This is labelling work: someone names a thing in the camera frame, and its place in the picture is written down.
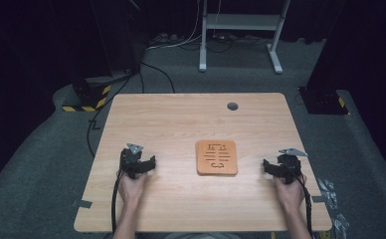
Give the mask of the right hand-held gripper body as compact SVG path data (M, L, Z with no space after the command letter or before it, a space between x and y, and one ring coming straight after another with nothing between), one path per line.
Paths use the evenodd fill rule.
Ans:
M301 176L301 164L299 156L307 156L307 153L296 148L285 148L279 150L278 163L284 170L282 179L284 184L291 184Z

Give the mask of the white metal stand frame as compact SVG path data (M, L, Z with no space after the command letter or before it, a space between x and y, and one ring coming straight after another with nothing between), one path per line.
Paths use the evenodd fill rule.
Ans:
M284 70L277 55L277 46L291 0L283 1L283 9L279 15L244 15L221 14L220 12L209 13L208 0L203 0L199 71L205 72L207 70L208 30L253 30L272 31L274 33L272 40L266 45L266 47L275 73L278 75L282 74Z

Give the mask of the black perforated stand base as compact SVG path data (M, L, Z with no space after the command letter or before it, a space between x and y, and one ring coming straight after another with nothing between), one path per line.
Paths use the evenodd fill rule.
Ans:
M299 94L307 112L311 115L347 115L345 101L334 90L314 90L299 87Z

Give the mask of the black yellow striped stand base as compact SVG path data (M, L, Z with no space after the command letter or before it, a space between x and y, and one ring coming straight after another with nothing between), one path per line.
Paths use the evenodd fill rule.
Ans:
M90 86L86 80L72 84L69 94L62 104L65 112L95 112L106 102L110 86Z

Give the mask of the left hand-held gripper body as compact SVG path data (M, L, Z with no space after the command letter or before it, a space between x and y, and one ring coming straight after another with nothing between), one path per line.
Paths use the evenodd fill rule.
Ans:
M126 174L131 179L136 179L139 172L137 168L140 165L143 147L141 145L128 143L120 154L119 174Z

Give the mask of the power strip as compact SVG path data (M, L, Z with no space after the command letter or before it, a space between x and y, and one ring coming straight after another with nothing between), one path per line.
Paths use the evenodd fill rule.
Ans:
M149 41L150 46L171 45L179 40L176 34L159 33Z

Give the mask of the person's left hand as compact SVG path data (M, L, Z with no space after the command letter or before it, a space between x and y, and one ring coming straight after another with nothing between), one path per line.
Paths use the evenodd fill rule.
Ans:
M146 178L146 173L140 174L137 179L132 179L127 175L121 177L118 191L125 204L134 205L139 202Z

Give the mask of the black stand pole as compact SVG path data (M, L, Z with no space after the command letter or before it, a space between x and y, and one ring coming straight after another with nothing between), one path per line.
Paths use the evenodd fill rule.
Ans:
M126 0L90 0L98 29L98 55L94 73L97 77L115 74L133 75L138 63L129 27Z

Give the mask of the clear plastic wrapper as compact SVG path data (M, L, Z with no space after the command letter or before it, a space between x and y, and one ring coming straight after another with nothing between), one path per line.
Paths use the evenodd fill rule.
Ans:
M333 234L331 239L347 239L346 231L349 228L349 223L342 213L338 210L337 196L334 191L334 185L327 179L317 179L318 186L321 190L321 195L325 200L325 204L329 209L335 211L335 215L331 218L333 224Z

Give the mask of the person's right hand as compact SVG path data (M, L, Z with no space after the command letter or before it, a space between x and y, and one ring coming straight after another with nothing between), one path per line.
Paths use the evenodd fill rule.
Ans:
M298 209L304 199L304 192L298 180L294 180L290 184L284 184L283 181L275 177L274 182L277 188L277 194L281 206L285 210Z

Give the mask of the person's grey clothing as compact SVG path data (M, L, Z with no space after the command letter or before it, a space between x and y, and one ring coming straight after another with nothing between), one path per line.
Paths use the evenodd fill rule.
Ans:
M206 232L206 233L170 233L162 239L241 239L232 233Z

